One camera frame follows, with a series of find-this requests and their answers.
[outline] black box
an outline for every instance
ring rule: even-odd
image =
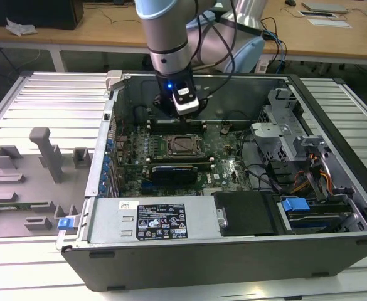
[[[0,26],[10,21],[73,30],[83,18],[82,0],[0,0]]]

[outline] aluminum extrusion table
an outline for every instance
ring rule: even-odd
[[[302,81],[367,166],[367,106],[342,83]],[[33,126],[51,128],[62,152],[76,145],[93,152],[102,109],[109,95],[102,73],[34,73],[20,78],[0,104],[0,145],[35,154],[28,140]],[[318,134],[312,122],[309,127]],[[55,236],[0,239],[0,300],[367,300],[367,258],[336,277],[159,288],[96,293],[64,261]]]

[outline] power supply label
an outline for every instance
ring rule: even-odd
[[[138,240],[173,240],[188,237],[184,204],[138,205]]]

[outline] table leg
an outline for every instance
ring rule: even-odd
[[[102,64],[104,66],[104,70],[109,70],[109,60],[108,60],[108,53],[107,52],[101,52],[102,55]]]
[[[259,59],[254,73],[265,74],[267,72],[267,67],[269,66],[270,60],[266,58]]]
[[[323,63],[320,66],[319,75],[325,75],[328,72],[328,69],[330,69],[331,65],[331,63]]]
[[[56,72],[67,72],[68,69],[65,62],[62,60],[60,50],[50,50],[50,53]]]

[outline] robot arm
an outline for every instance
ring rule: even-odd
[[[160,104],[170,107],[170,111],[175,109],[178,115],[199,109],[186,24],[215,3],[216,0],[136,0],[156,71]]]
[[[199,100],[197,96],[191,67],[192,51],[199,40],[198,30],[186,30],[186,24],[215,3],[216,0],[136,0],[160,89],[154,103],[170,115],[195,115],[206,106],[205,98]],[[202,25],[202,46],[193,63],[208,65],[228,57],[216,68],[248,73],[264,48],[260,19],[266,3],[267,0],[238,0],[235,7],[237,24],[232,11],[215,24],[226,43],[235,45],[232,54],[235,63],[242,68],[230,68],[232,61],[226,56],[227,48],[215,31],[206,30],[207,23]]]

